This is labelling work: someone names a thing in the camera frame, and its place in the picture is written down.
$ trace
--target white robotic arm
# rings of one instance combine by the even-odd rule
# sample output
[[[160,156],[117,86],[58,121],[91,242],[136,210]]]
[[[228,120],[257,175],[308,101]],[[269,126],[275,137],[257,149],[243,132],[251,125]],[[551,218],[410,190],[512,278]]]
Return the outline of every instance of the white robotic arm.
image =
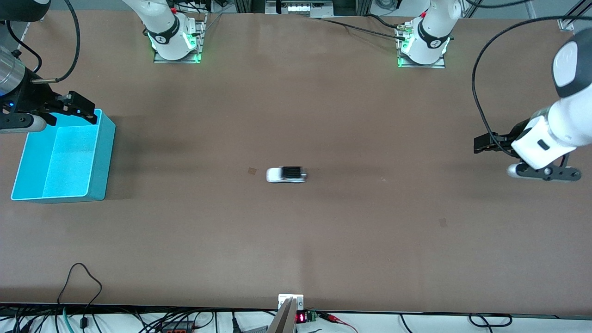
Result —
[[[179,60],[197,48],[195,19],[173,14],[166,0],[122,0],[140,17],[152,47],[166,60]]]
[[[592,28],[571,37],[557,52],[552,66],[561,99],[517,124],[498,142],[524,162],[508,167],[517,178],[576,181],[580,172],[567,166],[567,156],[592,143]],[[490,135],[475,138],[474,152],[494,150]],[[563,157],[560,166],[553,162]]]
[[[425,17],[405,23],[411,26],[411,31],[404,34],[407,41],[401,52],[421,65],[435,63],[446,52],[450,34],[461,13],[460,0],[430,0]]]

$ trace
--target turquoise container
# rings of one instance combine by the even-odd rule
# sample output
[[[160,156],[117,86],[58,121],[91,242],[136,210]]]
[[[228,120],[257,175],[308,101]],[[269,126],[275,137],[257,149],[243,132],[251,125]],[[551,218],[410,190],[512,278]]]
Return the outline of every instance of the turquoise container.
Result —
[[[96,125],[54,114],[56,126],[27,134],[11,199],[35,203],[105,198],[115,124],[100,109]]]

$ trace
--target brown tabletop surface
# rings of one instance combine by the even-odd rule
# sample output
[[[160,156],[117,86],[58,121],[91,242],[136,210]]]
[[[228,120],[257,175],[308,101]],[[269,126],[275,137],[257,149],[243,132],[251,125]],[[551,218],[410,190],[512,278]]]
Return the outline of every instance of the brown tabletop surface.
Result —
[[[27,34],[45,78],[70,65],[69,15]],[[573,154],[572,184],[513,179],[514,159],[472,152],[485,129],[471,69],[514,21],[460,20],[446,69],[400,69],[392,39],[297,15],[222,16],[199,65],[153,64],[133,12],[78,17],[80,61],[54,89],[117,125],[107,198],[11,201],[25,135],[0,136],[1,301],[54,302],[82,261],[98,303],[273,308],[292,292],[324,309],[592,314],[592,149]],[[557,99],[568,37],[532,24],[485,54],[495,131]],[[308,182],[267,183],[280,165]],[[96,292],[80,269],[70,287],[64,302]]]

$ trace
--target toy car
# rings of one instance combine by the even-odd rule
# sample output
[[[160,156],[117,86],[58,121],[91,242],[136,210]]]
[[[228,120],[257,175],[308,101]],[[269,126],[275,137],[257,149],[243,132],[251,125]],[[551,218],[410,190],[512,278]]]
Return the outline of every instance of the toy car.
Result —
[[[281,166],[267,169],[268,182],[305,182],[306,169],[301,166]]]

